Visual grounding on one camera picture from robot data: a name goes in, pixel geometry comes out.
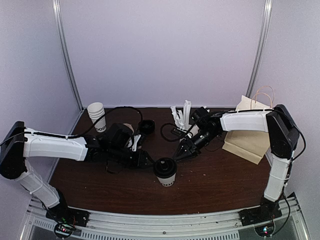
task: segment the metal frame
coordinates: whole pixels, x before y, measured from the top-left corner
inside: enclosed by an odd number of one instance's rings
[[[258,42],[258,48],[256,51],[253,68],[251,72],[250,82],[246,91],[246,96],[250,98],[252,91],[255,86],[255,82],[257,80],[261,59],[262,59],[262,53],[266,45],[266,40],[268,36],[269,26],[270,26],[270,18],[271,18],[271,10],[272,10],[272,0],[265,0],[264,3],[264,12],[263,12],[263,18],[262,18],[262,25],[261,25],[261,31],[260,31],[260,37]]]
[[[297,199],[290,197],[288,202],[299,239],[309,240],[308,229]],[[279,202],[279,206],[283,216],[276,221],[286,219],[289,212],[284,200]],[[242,226],[240,210],[184,215],[132,215],[87,210],[90,212],[87,227],[77,226],[78,230],[73,236],[85,240],[209,240],[215,239],[214,236],[237,235],[241,230],[253,228],[253,225]],[[47,219],[45,214],[41,202],[33,198],[23,219],[20,240],[29,240],[33,226],[49,231],[53,229],[55,222]]]
[[[62,53],[63,53],[63,60],[65,64],[65,69],[68,74],[68,78],[71,84],[71,89],[73,92],[73,95],[75,97],[77,106],[79,111],[81,112],[84,107],[82,105],[81,99],[80,99],[80,94],[77,88],[77,84],[75,81],[75,76],[71,67],[71,61],[69,57],[69,52],[67,48],[67,42],[66,42],[66,36],[65,36],[65,30],[64,30],[64,25],[62,21],[62,15],[61,15],[61,8],[60,8],[60,0],[52,0],[53,4],[53,12],[54,12],[54,17],[55,17],[55,22],[56,26],[58,28],[58,33],[60,37],[60,43],[61,43],[61,48],[62,48]]]

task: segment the white paper cup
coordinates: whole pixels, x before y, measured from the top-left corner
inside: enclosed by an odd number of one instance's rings
[[[170,187],[175,183],[176,174],[174,174],[173,176],[168,177],[168,178],[160,178],[158,176],[157,176],[157,178],[158,178],[159,182],[162,184],[162,186]]]
[[[87,111],[90,119],[92,120],[92,123],[95,123],[101,116],[105,114],[104,105],[101,102],[91,103],[88,106]],[[98,133],[104,132],[107,129],[106,118],[103,117],[94,125],[94,127]]]
[[[175,183],[177,163],[168,157],[160,158],[153,165],[153,172],[164,187],[170,187]]]
[[[99,118],[91,118],[92,120],[92,123],[95,123]],[[106,126],[106,119],[103,117],[100,121],[98,121],[95,125],[95,130],[98,132],[98,133],[102,133],[104,132],[106,129],[107,129],[107,126]]]
[[[101,102],[91,103],[87,108],[89,114],[96,114],[102,109],[104,109],[104,105]]]

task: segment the cup lid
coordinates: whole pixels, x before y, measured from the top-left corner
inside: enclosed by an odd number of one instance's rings
[[[153,172],[158,178],[170,178],[177,172],[177,163],[168,157],[160,158],[154,163]]]
[[[142,120],[139,122],[139,131],[142,134],[152,134],[156,129],[155,121],[153,120]]]

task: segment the paper bag handle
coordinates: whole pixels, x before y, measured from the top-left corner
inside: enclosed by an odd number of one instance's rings
[[[271,100],[271,97],[270,97],[268,94],[264,93],[264,92],[257,92],[257,93],[253,96],[253,98],[251,99],[251,102],[250,102],[250,110],[252,110],[252,101],[254,100],[254,97],[255,97],[255,99],[257,99],[257,95],[259,95],[259,94],[266,95],[266,96],[269,98],[269,100],[270,100],[270,108],[272,109],[272,100]]]
[[[262,86],[262,87],[260,87],[260,88],[256,91],[256,94],[254,95],[254,96],[255,96],[255,102],[254,102],[254,103],[257,103],[257,95],[258,95],[257,93],[259,93],[259,91],[260,91],[261,89],[264,89],[264,88],[270,88],[270,89],[271,89],[271,91],[272,91],[272,96],[273,96],[273,98],[272,98],[272,103],[274,103],[275,98],[276,98],[275,91],[274,91],[274,89],[273,89],[271,86],[269,86],[269,85]]]

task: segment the brown paper bag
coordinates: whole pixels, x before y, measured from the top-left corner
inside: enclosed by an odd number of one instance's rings
[[[266,93],[259,92],[259,90],[257,91],[255,97],[257,97],[258,94],[267,95]],[[272,108],[271,98],[269,97],[269,99],[270,106],[267,106],[262,104],[261,102],[253,101],[246,96],[242,96],[241,102],[236,106],[236,110]],[[244,158],[252,163],[259,164],[269,147],[270,141],[269,134],[267,132],[230,131],[226,134],[222,149],[233,153],[241,158]]]

